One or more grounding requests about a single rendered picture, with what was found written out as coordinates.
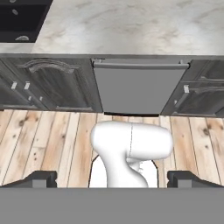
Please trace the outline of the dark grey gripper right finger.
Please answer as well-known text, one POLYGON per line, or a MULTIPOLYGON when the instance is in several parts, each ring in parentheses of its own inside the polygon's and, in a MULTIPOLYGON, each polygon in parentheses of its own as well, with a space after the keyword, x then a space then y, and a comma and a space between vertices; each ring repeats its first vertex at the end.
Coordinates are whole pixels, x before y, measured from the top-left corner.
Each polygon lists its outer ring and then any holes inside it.
POLYGON ((215 184, 199 178, 190 171, 168 171, 168 187, 172 188, 201 188, 201 187, 219 187, 222 185, 215 184))

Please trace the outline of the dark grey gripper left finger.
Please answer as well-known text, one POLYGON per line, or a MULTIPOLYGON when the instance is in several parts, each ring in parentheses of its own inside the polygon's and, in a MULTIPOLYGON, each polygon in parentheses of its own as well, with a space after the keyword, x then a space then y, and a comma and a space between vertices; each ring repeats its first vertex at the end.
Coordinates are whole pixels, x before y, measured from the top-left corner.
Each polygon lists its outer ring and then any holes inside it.
POLYGON ((33 171, 27 177, 2 185, 2 188, 56 188, 56 171, 33 171))

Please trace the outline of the white rounded object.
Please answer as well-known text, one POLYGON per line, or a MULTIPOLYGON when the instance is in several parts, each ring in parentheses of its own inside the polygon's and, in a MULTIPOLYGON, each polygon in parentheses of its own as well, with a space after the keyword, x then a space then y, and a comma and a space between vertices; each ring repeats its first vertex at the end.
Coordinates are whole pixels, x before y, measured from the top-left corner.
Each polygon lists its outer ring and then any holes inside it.
POLYGON ((142 122, 98 122, 90 136, 106 170, 107 188, 148 188, 130 163, 168 158, 173 149, 167 128, 142 122))

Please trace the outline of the dark wood arched cupboard door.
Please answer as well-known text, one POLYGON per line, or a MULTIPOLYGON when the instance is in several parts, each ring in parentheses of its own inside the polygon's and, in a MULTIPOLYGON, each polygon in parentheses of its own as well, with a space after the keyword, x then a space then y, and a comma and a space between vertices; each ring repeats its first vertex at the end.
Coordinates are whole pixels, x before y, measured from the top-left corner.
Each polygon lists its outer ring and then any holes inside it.
POLYGON ((32 98, 37 110, 102 112, 90 59, 5 57, 0 60, 23 82, 24 87, 29 81, 38 89, 43 101, 32 98))

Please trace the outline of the grey dishwasher door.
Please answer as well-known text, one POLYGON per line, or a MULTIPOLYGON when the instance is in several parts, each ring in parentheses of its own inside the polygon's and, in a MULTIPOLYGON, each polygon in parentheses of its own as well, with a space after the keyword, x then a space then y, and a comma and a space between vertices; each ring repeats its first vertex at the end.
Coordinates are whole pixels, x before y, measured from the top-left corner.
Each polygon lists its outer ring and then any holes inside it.
MULTIPOLYGON (((188 63, 182 59, 99 59, 188 63)), ((186 70, 94 68, 105 113, 160 114, 186 70)))

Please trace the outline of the black sink basin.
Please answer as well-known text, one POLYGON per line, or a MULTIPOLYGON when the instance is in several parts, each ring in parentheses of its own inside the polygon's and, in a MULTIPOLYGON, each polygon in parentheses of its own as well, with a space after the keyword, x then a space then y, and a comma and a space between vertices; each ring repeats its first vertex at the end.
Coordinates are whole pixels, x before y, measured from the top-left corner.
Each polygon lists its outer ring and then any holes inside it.
POLYGON ((35 43, 53 0, 0 0, 0 43, 35 43))

